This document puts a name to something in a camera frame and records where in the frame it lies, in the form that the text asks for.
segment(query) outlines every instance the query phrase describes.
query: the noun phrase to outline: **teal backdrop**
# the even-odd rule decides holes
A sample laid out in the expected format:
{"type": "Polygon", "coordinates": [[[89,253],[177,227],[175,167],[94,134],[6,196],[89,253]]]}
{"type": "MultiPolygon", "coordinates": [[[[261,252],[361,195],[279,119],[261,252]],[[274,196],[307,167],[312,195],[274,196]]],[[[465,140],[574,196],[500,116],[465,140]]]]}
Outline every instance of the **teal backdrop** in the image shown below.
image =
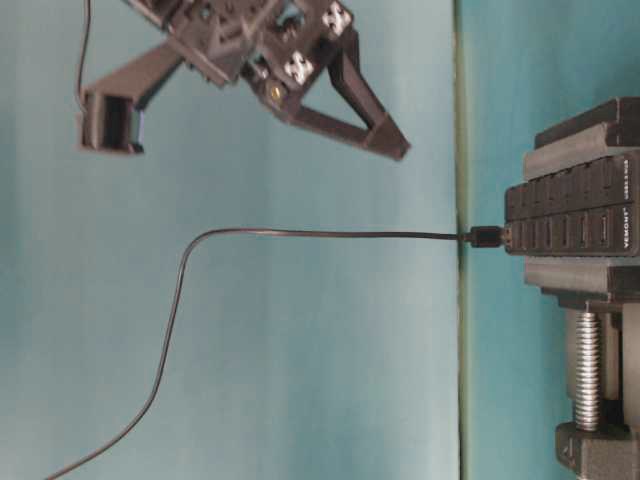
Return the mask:
{"type": "MultiPolygon", "coordinates": [[[[96,1],[92,81],[160,40],[96,1]]],[[[80,0],[0,7],[0,478],[110,438],[151,386],[182,249],[224,226],[455,230],[453,12],[350,0],[401,164],[285,127],[185,69],[147,154],[75,148],[80,0]]],[[[327,87],[311,101],[346,116],[327,87]]],[[[157,404],[73,479],[455,479],[453,244],[225,238],[185,283],[157,404]]]]}
{"type": "MultiPolygon", "coordinates": [[[[462,223],[500,224],[503,192],[546,127],[615,96],[640,95],[633,0],[458,0],[462,223]]],[[[524,262],[464,256],[465,478],[575,478],[555,460],[570,421],[564,322],[523,284],[524,262]]]]}

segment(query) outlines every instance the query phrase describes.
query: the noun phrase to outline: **black 3d-printed part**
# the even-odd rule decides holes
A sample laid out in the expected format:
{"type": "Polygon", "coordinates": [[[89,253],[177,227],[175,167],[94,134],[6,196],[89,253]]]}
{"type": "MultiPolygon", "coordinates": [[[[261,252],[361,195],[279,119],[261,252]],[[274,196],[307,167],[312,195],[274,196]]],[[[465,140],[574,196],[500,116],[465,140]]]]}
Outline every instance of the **black 3d-printed part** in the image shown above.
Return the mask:
{"type": "MultiPolygon", "coordinates": [[[[167,45],[207,81],[223,87],[245,79],[260,101],[282,121],[396,160],[409,150],[404,135],[362,76],[354,16],[338,1],[125,2],[165,31],[167,45]],[[303,106],[304,96],[325,69],[329,70],[334,88],[366,128],[303,106]]],[[[108,78],[113,81],[119,73],[108,78]]],[[[126,74],[130,79],[131,70],[126,74]]],[[[137,75],[144,77],[145,72],[137,75]]],[[[87,89],[85,95],[103,95],[99,88],[100,82],[87,89]]],[[[124,107],[131,111],[131,102],[124,107]]],[[[108,137],[110,129],[116,128],[119,137],[128,133],[117,124],[120,120],[115,125],[109,123],[112,117],[104,112],[97,119],[93,115],[93,125],[87,127],[92,113],[83,119],[85,132],[106,132],[108,137]]],[[[105,150],[100,142],[85,142],[84,146],[105,150]]]]}

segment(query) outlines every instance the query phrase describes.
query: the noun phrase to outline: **gripper jaw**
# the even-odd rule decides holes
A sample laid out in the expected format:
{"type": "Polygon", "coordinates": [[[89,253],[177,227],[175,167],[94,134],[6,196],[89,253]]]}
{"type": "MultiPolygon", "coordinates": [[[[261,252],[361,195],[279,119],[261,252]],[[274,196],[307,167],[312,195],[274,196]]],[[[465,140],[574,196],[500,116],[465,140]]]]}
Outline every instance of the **gripper jaw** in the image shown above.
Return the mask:
{"type": "Polygon", "coordinates": [[[410,148],[360,70],[354,15],[335,0],[124,0],[167,34],[160,47],[84,91],[81,144],[141,153],[136,118],[184,61],[222,88],[247,81],[279,119],[400,160],[410,148]],[[366,128],[303,105],[328,70],[366,128]]]}

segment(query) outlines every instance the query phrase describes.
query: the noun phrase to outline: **black cable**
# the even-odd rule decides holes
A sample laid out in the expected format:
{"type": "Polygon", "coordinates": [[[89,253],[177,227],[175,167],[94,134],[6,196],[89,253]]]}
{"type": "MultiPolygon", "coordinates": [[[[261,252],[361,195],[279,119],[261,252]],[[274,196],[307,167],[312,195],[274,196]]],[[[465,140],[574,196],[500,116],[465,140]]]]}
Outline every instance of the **black cable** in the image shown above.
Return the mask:
{"type": "Polygon", "coordinates": [[[182,295],[182,285],[184,282],[184,276],[187,269],[187,262],[193,250],[204,240],[217,236],[217,235],[256,235],[262,237],[313,237],[313,238],[416,238],[416,239],[430,239],[430,240],[466,240],[464,235],[450,235],[442,233],[422,233],[422,232],[323,232],[323,231],[303,231],[303,230],[273,230],[267,228],[225,228],[220,230],[209,230],[196,237],[182,254],[180,261],[180,267],[178,268],[178,278],[176,281],[176,288],[173,294],[173,303],[171,304],[171,311],[169,313],[169,321],[165,330],[164,340],[162,342],[162,350],[160,353],[160,362],[156,371],[156,377],[151,388],[151,393],[146,402],[140,409],[140,411],[133,417],[133,420],[115,437],[105,443],[102,447],[94,450],[90,454],[81,458],[77,462],[74,462],[56,473],[49,475],[45,480],[54,480],[60,478],[63,475],[75,470],[76,468],[84,465],[85,463],[93,460],[94,458],[102,455],[104,452],[113,447],[116,443],[122,440],[134,427],[142,420],[149,408],[153,404],[153,401],[158,394],[160,388],[160,382],[164,374],[164,368],[167,362],[167,355],[169,353],[169,345],[171,343],[171,335],[173,334],[173,326],[176,320],[176,314],[178,312],[178,306],[180,305],[180,297],[182,295]]]}
{"type": "Polygon", "coordinates": [[[82,33],[82,46],[80,48],[80,58],[76,70],[75,96],[78,107],[86,115],[87,107],[82,98],[82,77],[84,75],[84,64],[87,59],[87,47],[89,46],[89,34],[91,33],[91,0],[84,0],[84,31],[82,33]]]}

